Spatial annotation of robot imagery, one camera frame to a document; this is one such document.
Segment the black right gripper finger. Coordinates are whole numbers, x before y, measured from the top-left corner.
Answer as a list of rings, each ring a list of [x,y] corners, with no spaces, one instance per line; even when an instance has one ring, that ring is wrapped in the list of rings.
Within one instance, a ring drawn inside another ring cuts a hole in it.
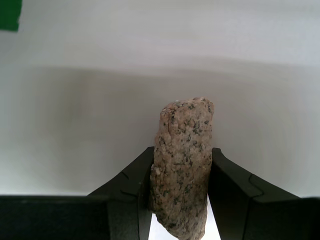
[[[212,149],[208,197],[222,240],[318,240],[320,199],[300,198]]]
[[[86,196],[3,195],[3,240],[146,240],[154,148]]]

